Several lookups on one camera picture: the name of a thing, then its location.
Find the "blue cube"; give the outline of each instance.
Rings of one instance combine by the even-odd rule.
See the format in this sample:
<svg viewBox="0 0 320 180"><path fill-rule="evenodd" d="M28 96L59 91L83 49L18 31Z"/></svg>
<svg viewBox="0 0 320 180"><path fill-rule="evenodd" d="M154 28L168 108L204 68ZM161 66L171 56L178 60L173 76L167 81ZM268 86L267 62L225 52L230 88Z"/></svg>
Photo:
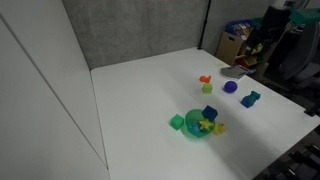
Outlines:
<svg viewBox="0 0 320 180"><path fill-rule="evenodd" d="M214 119L218 116L218 111L210 106L207 106L202 111L202 115L203 117L209 119L210 122L214 123Z"/></svg>

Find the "gray wall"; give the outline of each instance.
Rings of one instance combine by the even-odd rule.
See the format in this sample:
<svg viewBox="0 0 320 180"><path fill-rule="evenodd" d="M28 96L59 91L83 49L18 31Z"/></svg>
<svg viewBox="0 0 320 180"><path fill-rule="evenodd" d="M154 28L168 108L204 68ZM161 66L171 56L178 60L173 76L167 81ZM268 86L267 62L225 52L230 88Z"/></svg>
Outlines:
<svg viewBox="0 0 320 180"><path fill-rule="evenodd" d="M208 0L63 0L91 69L195 47ZM228 21L263 16L270 0L213 0L203 47Z"/></svg>

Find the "white table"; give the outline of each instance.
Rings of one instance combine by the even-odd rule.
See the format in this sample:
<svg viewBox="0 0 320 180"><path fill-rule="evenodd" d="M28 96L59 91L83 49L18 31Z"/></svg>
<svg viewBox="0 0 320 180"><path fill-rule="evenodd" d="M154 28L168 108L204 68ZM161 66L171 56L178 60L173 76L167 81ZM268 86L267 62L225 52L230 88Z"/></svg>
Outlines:
<svg viewBox="0 0 320 180"><path fill-rule="evenodd" d="M249 77L226 94L221 65L191 48L92 71L111 180L252 179L320 124ZM202 75L212 76L213 94L201 93ZM247 109L240 101L252 90L261 99ZM225 134L197 139L169 126L206 105Z"/></svg>

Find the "green cube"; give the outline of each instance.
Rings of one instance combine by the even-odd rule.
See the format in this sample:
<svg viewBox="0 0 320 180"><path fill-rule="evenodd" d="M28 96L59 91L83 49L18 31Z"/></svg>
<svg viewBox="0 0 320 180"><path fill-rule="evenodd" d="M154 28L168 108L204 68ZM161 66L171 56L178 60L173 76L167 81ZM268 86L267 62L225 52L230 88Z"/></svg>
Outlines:
<svg viewBox="0 0 320 180"><path fill-rule="evenodd" d="M212 93L212 84L207 84L207 83L204 83L203 86L202 86L202 93L204 94L211 94Z"/></svg>
<svg viewBox="0 0 320 180"><path fill-rule="evenodd" d="M175 115L170 121L170 125L176 130L179 130L183 126L183 124L184 124L184 119L178 114Z"/></svg>

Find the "purple sphere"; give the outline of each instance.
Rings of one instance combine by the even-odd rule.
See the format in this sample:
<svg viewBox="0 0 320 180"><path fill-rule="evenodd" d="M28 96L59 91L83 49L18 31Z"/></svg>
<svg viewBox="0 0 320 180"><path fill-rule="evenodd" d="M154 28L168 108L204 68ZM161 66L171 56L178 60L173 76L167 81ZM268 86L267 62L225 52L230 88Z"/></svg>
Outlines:
<svg viewBox="0 0 320 180"><path fill-rule="evenodd" d="M225 85L224 85L224 91L226 93L234 93L236 90L238 89L238 85L236 82L234 81L228 81Z"/></svg>

